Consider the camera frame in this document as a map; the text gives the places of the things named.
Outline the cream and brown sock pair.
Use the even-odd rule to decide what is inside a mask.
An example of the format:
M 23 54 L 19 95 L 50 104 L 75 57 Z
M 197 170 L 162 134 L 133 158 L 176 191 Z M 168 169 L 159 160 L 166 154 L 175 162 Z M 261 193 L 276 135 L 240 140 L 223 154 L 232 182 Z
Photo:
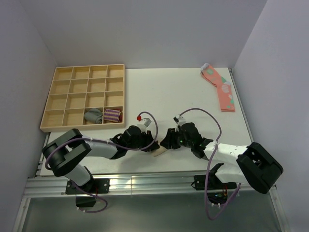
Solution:
M 159 149 L 152 151 L 152 152 L 151 152 L 151 155 L 152 155 L 153 157 L 157 157 L 157 156 L 163 154 L 163 153 L 166 152 L 166 151 L 167 151 L 167 149 L 161 146 Z

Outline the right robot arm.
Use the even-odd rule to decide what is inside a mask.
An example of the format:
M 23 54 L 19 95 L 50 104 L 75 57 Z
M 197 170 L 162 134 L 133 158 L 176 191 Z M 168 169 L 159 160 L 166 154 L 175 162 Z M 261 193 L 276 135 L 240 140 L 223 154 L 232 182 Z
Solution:
M 160 144 L 166 149 L 187 147 L 199 159 L 217 161 L 209 172 L 211 189 L 227 183 L 242 183 L 266 194 L 283 174 L 283 167 L 259 143 L 218 143 L 202 137 L 192 122 L 168 129 Z

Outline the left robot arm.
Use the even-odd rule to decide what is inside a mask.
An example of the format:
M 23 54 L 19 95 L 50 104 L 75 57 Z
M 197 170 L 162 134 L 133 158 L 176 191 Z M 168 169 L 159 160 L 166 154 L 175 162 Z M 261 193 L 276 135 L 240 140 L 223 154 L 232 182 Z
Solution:
M 71 129 L 47 144 L 42 153 L 46 158 L 46 167 L 54 176 L 65 176 L 71 181 L 70 186 L 76 185 L 81 192 L 89 193 L 95 181 L 89 169 L 80 164 L 85 157 L 116 160 L 130 150 L 153 152 L 159 148 L 151 131 L 130 126 L 105 142 L 84 137 L 78 129 Z

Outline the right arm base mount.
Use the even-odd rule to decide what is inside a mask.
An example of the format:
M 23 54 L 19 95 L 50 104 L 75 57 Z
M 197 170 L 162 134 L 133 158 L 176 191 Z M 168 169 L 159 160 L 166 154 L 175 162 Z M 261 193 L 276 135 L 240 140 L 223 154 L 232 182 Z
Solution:
M 191 187 L 196 191 L 205 190 L 205 175 L 195 175 Z M 228 200 L 228 190 L 236 189 L 237 184 L 234 182 L 222 183 L 216 176 L 209 176 L 207 190 L 216 190 L 216 192 L 208 192 L 207 197 L 210 203 L 217 206 L 226 203 Z

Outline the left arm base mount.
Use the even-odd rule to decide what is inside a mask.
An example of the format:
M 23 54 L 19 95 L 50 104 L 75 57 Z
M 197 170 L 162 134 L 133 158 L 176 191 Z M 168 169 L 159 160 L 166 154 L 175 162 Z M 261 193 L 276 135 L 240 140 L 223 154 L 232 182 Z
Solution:
M 78 210 L 84 213 L 99 213 L 108 206 L 108 202 L 99 194 L 107 194 L 109 187 L 110 180 L 108 178 L 92 178 L 83 186 L 78 186 L 72 180 L 68 180 L 65 194 L 75 195 L 75 205 Z M 91 210 L 98 202 L 103 203 L 103 208 Z

